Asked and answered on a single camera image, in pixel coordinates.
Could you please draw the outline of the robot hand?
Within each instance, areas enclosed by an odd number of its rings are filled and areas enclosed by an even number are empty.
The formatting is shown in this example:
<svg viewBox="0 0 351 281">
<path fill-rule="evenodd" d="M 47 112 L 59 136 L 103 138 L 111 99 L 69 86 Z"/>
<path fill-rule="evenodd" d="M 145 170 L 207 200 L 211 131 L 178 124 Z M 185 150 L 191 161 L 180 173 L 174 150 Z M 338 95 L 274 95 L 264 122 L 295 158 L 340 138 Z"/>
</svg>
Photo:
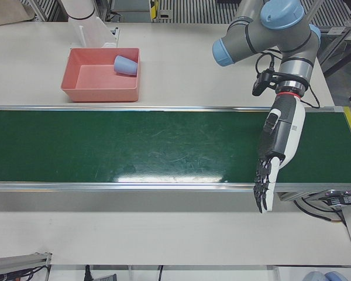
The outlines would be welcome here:
<svg viewBox="0 0 351 281">
<path fill-rule="evenodd" d="M 277 94 L 260 134 L 254 197 L 261 213 L 273 209 L 279 170 L 294 157 L 305 120 L 300 97 L 291 92 Z"/>
</svg>

